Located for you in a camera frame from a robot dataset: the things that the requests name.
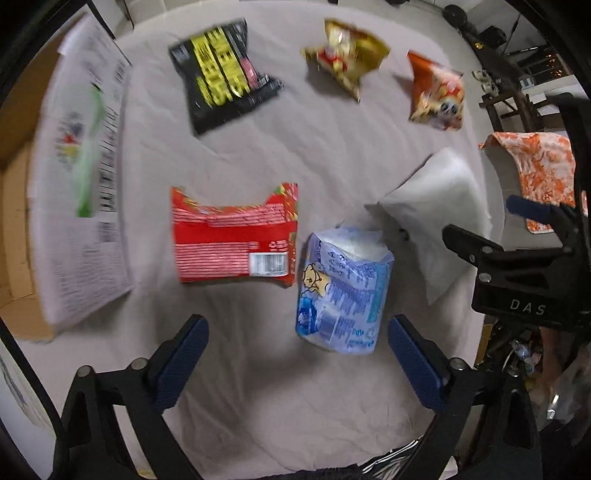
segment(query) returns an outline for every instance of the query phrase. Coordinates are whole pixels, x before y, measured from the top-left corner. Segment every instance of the wrinkled sheet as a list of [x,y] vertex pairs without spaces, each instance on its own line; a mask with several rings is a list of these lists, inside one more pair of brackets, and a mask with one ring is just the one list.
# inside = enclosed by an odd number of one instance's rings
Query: wrinkled sheet
[[[470,162],[484,192],[470,106],[459,132],[408,122],[407,51],[449,61],[441,46],[403,25],[330,5],[206,3],[169,12],[119,42],[134,65],[122,183],[135,289],[52,343],[21,343],[23,350],[60,410],[79,366],[125,368],[138,356],[149,357],[192,313],[200,313],[209,320],[210,343],[165,419],[207,480],[360,462],[423,434],[431,419],[388,348],[385,322],[372,355],[343,356],[298,338],[296,286],[254,279],[181,285],[170,187],[184,187],[206,205],[241,205],[263,202],[281,182],[296,181],[298,251],[313,231],[342,222],[384,228],[396,257],[385,318],[405,313],[446,355],[473,362],[483,320],[470,308],[475,270],[428,306],[410,242],[375,207],[448,146]],[[241,16],[248,22],[253,65],[283,80],[285,90],[255,112],[195,138],[183,80],[167,47]],[[310,73],[300,56],[302,47],[325,41],[324,17],[352,21],[392,48],[380,70],[363,78],[360,104],[328,75]],[[124,434],[129,430],[127,422]],[[139,449],[131,445],[137,459]]]

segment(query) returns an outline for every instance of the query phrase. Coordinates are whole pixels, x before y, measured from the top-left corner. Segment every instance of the blue gripper pad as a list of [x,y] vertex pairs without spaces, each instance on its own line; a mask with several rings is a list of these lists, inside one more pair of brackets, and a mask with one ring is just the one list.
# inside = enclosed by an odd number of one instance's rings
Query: blue gripper pad
[[156,380],[154,409],[157,412],[176,405],[208,341],[209,324],[201,318],[186,333]]
[[519,215],[545,225],[550,223],[550,205],[547,203],[533,202],[516,195],[511,195],[505,203],[507,210],[513,215]]
[[388,325],[388,344],[413,386],[423,407],[443,411],[446,401],[443,395],[443,380],[427,360],[422,350],[401,324],[407,321],[404,315],[394,317]]

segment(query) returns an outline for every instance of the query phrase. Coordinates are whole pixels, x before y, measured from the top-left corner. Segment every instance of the floor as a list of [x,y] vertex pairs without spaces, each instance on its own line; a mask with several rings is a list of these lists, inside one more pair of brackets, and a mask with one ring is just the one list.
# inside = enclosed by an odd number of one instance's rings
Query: floor
[[[128,3],[131,17],[136,25],[174,8],[195,2],[195,0],[126,1]],[[327,0],[291,1],[327,3]],[[359,10],[373,13],[382,18],[390,18],[398,23],[421,31],[423,34],[441,44],[450,58],[450,66],[465,73],[465,105],[472,118],[473,129],[477,141],[483,142],[486,137],[492,133],[492,125],[486,111],[478,107],[478,103],[482,101],[480,84],[472,76],[472,70],[481,69],[480,63],[460,34],[443,19],[440,9],[432,6],[429,0],[410,0],[410,2],[396,7],[386,3],[385,0],[339,0],[339,6],[357,8]],[[130,23],[125,22],[116,29],[116,35],[119,37],[130,32],[130,30]]]

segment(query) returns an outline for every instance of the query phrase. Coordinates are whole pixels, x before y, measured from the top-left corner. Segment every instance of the blue snack bag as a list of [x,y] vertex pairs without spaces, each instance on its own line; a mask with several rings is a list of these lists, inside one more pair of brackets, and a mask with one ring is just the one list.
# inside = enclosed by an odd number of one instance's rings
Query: blue snack bag
[[394,256],[381,232],[313,233],[300,278],[295,331],[340,353],[375,349]]

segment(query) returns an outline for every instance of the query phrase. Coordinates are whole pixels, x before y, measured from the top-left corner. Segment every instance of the white pillow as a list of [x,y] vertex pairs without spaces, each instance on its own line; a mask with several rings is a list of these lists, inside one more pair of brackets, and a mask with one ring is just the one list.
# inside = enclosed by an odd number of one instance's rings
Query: white pillow
[[441,230],[453,223],[486,238],[491,234],[485,189],[478,186],[466,160],[451,148],[429,158],[380,204],[408,232],[417,249],[429,305],[468,267],[446,248]]

